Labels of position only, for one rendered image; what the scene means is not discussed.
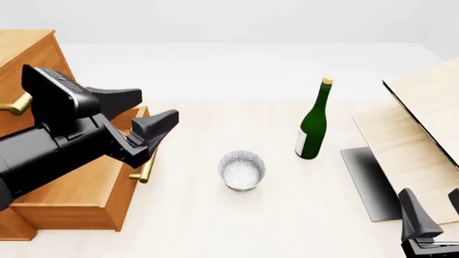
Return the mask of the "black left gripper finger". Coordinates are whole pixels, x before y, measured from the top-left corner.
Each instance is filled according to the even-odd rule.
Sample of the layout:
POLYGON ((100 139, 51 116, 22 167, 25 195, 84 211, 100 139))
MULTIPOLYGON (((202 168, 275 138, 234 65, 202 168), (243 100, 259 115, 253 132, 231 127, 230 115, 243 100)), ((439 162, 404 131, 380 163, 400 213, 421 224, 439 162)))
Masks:
POLYGON ((86 87, 85 89, 98 99, 100 112, 108 120, 113 120, 121 113, 140 105, 143 101, 140 89, 101 90, 94 87, 86 87))
POLYGON ((145 118, 133 118, 127 139, 135 145, 156 148, 177 124, 179 111, 175 109, 145 118))

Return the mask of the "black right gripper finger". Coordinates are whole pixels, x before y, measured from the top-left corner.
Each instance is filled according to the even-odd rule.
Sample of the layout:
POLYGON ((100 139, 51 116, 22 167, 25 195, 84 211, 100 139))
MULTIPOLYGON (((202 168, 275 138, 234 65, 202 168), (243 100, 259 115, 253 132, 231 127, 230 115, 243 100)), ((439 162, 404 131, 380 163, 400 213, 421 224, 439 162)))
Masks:
POLYGON ((448 194, 448 198, 456 213, 459 215, 459 188, 454 188, 448 194))
POLYGON ((419 238, 435 238, 444 233, 423 209, 410 188, 402 189, 398 193, 398 198, 402 211, 402 242, 419 238))

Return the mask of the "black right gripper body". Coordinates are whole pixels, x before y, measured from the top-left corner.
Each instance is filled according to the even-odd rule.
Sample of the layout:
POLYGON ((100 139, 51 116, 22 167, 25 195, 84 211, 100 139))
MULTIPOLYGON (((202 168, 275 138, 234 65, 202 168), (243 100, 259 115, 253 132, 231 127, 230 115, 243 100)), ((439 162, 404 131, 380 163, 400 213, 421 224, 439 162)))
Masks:
POLYGON ((441 233, 402 234, 401 247, 406 258, 459 258, 459 242, 436 242, 441 233))

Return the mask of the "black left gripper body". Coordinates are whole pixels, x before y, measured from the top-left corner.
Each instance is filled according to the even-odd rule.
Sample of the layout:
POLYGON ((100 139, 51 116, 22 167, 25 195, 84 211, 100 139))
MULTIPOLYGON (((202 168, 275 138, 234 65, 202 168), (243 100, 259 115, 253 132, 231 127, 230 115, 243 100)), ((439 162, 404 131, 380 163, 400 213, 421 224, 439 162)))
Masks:
POLYGON ((130 142, 127 139, 128 134, 121 133, 104 115, 96 115, 95 122, 100 126, 96 139, 102 154, 122 161, 132 168, 143 165, 156 149, 130 142))

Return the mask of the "open wooden drawer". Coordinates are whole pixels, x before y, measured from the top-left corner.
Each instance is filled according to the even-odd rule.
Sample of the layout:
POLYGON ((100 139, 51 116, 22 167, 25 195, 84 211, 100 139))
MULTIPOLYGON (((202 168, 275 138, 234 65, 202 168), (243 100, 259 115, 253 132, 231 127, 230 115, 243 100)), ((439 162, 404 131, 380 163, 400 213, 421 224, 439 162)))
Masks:
MULTIPOLYGON (((111 123, 127 135, 133 118, 147 116, 147 107, 134 107, 111 123)), ((129 175, 139 168, 101 156, 19 197, 0 211, 0 238, 28 239, 39 229, 120 231, 137 183, 129 175)))

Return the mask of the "patterned grey bowl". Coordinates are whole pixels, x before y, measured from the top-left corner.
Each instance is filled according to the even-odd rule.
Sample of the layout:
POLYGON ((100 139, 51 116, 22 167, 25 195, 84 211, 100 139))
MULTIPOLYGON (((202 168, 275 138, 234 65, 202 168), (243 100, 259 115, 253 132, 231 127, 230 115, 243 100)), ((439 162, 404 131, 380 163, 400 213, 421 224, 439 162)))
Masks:
POLYGON ((217 171, 224 185, 233 191, 248 192, 265 177, 264 161, 248 150, 233 150, 222 156, 217 171))

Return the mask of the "closed wooden drawer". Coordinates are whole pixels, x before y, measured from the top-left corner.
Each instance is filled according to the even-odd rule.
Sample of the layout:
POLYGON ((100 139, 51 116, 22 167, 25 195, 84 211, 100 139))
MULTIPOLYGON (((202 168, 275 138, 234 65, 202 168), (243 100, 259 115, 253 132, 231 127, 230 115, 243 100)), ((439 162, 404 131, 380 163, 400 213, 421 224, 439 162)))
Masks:
MULTIPOLYGON (((73 77, 63 53, 54 44, 29 49, 27 53, 13 59, 0 68, 0 103, 11 103, 24 94, 22 89, 22 66, 28 64, 58 70, 68 77, 73 77)), ((12 115, 9 111, 0 111, 0 134, 7 135, 34 124, 31 109, 22 115, 12 115)))

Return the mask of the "wooden cabinet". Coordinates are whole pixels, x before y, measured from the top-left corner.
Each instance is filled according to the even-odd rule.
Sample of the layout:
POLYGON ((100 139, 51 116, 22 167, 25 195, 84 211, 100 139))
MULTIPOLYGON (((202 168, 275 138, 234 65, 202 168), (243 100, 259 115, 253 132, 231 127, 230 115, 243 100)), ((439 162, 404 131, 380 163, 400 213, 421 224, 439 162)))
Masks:
POLYGON ((53 29, 0 29, 0 68, 29 49, 46 44, 54 44, 62 52, 53 29))

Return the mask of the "pale wooden rack black sides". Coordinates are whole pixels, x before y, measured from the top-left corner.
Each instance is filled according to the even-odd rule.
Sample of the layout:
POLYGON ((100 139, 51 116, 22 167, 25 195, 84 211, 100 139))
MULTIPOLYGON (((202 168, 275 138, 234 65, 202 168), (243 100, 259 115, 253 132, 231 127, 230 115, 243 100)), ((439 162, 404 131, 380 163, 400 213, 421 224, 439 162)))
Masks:
POLYGON ((459 223, 448 198, 459 188, 459 58, 382 84, 392 99, 352 115, 366 146, 341 151, 370 219, 400 219, 397 195, 410 188, 436 223, 459 223))

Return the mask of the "green wine bottle with cork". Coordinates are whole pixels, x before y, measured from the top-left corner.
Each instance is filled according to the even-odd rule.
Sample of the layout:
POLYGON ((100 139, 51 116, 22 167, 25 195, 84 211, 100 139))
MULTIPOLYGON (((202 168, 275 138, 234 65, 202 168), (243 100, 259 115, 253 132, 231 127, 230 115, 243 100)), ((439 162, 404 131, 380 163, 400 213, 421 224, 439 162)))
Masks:
POLYGON ((324 77, 313 107, 302 120, 295 141, 295 154, 302 159, 312 160, 318 156, 327 129, 326 104, 333 79, 324 77))

